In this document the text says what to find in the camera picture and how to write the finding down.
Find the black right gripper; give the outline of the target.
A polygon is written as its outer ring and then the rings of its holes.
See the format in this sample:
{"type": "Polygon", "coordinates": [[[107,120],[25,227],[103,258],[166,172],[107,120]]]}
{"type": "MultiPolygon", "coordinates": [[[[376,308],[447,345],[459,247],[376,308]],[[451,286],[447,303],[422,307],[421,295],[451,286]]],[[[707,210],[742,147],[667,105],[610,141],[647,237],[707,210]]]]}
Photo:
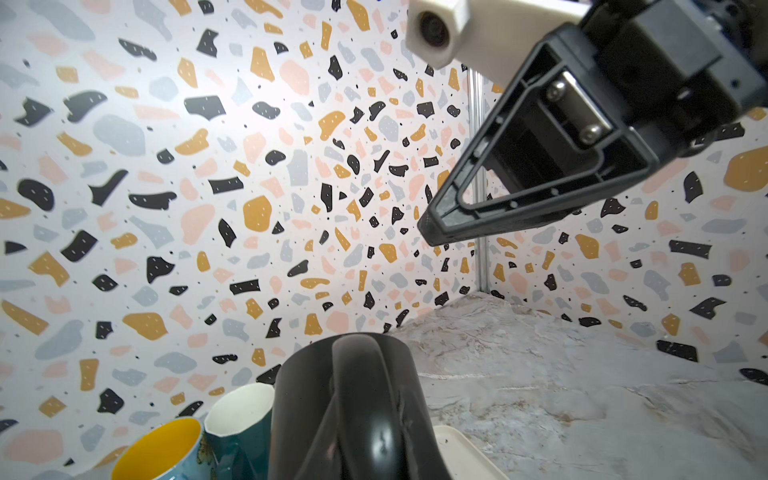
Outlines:
{"type": "Polygon", "coordinates": [[[526,58],[422,214],[429,245],[561,220],[767,104],[764,1],[595,1],[579,28],[526,58]]]}

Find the black mug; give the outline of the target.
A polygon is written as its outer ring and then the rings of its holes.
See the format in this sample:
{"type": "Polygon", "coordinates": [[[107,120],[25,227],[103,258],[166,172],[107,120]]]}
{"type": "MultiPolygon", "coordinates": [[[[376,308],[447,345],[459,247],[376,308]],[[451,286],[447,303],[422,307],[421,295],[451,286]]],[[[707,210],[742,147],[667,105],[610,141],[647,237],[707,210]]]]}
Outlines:
{"type": "Polygon", "coordinates": [[[409,347],[350,333],[292,355],[275,381],[271,479],[447,479],[409,347]]]}

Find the dark teal mug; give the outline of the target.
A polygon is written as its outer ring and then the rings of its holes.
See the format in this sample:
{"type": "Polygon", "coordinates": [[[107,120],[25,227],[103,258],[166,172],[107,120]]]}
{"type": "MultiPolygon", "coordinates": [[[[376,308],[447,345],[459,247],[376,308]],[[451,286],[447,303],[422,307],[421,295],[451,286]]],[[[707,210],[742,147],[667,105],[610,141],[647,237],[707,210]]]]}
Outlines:
{"type": "Polygon", "coordinates": [[[254,383],[224,395],[203,425],[212,479],[267,479],[275,389],[254,383]]]}

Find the light blue butterfly mug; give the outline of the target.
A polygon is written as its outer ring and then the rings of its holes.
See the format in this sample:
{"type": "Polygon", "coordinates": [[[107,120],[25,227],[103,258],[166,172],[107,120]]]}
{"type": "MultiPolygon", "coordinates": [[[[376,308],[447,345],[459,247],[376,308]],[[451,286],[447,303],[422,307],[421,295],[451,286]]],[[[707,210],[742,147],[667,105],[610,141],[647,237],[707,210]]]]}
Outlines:
{"type": "Polygon", "coordinates": [[[203,424],[176,419],[142,437],[117,460],[111,479],[211,479],[214,458],[203,424]]]}

